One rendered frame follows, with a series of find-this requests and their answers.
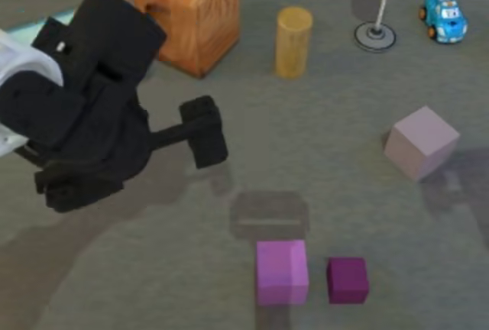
round metal base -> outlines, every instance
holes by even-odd
[[[365,22],[355,28],[355,41],[366,51],[380,53],[396,43],[396,33],[385,24],[376,32],[374,22]]]

orange wooden block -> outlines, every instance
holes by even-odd
[[[159,60],[203,77],[239,38],[239,0],[134,0],[167,32]]]

car windshield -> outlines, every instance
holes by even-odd
[[[445,8],[442,9],[443,19],[453,19],[460,17],[460,10],[458,8]]]

car wheel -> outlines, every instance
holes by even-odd
[[[433,26],[428,27],[428,37],[431,38],[432,40],[436,40],[436,38],[438,37],[436,28],[434,28]]]
[[[421,7],[418,12],[418,17],[421,21],[424,21],[426,19],[426,8]]]

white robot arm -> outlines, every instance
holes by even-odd
[[[29,70],[39,73],[60,87],[63,86],[63,74],[56,61],[31,46],[18,43],[0,30],[0,87],[14,74]],[[26,137],[0,123],[0,157],[27,142]]]

